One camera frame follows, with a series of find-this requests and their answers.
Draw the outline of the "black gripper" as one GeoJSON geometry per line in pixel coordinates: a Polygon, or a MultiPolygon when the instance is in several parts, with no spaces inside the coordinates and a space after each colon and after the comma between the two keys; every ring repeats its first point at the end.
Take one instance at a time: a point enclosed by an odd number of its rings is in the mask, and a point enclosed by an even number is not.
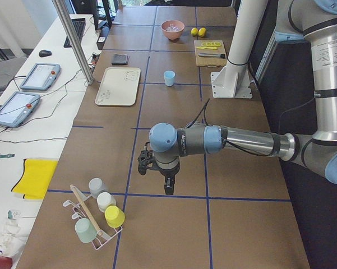
{"type": "Polygon", "coordinates": [[[164,190],[166,195],[174,195],[175,175],[179,172],[180,164],[179,158],[173,161],[169,168],[161,168],[158,161],[156,161],[153,150],[148,150],[147,147],[150,142],[144,144],[144,148],[137,158],[138,172],[145,175],[147,170],[159,171],[165,177],[164,190]]]}

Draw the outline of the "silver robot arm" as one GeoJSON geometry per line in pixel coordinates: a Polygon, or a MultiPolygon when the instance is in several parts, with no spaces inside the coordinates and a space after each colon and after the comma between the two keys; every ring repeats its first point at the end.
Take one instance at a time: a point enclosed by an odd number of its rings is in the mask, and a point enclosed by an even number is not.
{"type": "Polygon", "coordinates": [[[181,157],[231,147],[304,166],[337,184],[337,1],[279,1],[275,39],[311,45],[317,131],[312,135],[256,132],[192,121],[184,128],[158,123],[138,158],[138,171],[164,175],[173,194],[181,157]]]}

